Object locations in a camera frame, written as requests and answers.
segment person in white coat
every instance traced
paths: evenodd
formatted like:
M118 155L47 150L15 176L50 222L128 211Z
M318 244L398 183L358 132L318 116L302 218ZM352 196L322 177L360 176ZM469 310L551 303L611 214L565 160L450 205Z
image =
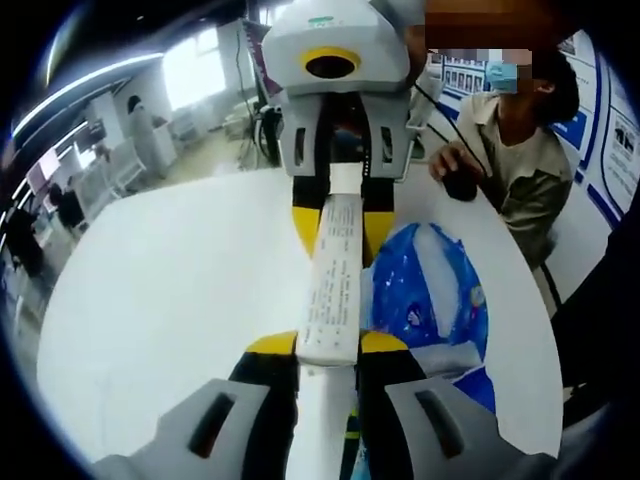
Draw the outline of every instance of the person in white coat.
M149 112L137 95L129 97L127 103L129 112L129 133L140 161L154 180L166 178L166 167L162 162L158 141L153 133L167 121Z

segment white table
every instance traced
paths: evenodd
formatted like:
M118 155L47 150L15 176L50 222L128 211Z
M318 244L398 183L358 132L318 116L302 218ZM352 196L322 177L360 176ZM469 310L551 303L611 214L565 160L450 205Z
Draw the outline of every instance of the white table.
M557 455L562 384L549 318L518 247L480 194L451 200L414 165L397 223L461 238L482 282L487 371L504 438ZM295 328L310 261L281 170L239 173L117 201L69 259L46 314L38 383L62 429L95 461L131 454L164 412L226 378L256 338Z

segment computer mouse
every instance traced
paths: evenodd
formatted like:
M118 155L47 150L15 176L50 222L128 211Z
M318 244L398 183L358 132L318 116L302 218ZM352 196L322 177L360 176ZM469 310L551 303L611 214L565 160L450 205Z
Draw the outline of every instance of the computer mouse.
M458 170L455 172L449 171L442 177L442 184L451 198L461 202L470 202L478 194L473 173L462 164L458 164Z

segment beige shirt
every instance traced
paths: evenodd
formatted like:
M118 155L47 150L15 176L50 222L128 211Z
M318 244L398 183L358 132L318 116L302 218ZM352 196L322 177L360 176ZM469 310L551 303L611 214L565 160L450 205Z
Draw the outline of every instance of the beige shirt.
M498 101L494 93L465 98L457 124L487 170L485 194L534 269L549 253L549 230L567 201L573 175L549 128L538 128L519 145L505 146L495 120Z

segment face mask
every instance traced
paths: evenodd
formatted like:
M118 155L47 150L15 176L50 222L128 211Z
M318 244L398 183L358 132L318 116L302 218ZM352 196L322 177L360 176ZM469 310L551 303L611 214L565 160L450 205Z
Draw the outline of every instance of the face mask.
M518 92L518 66L515 63L487 62L485 75L496 92Z

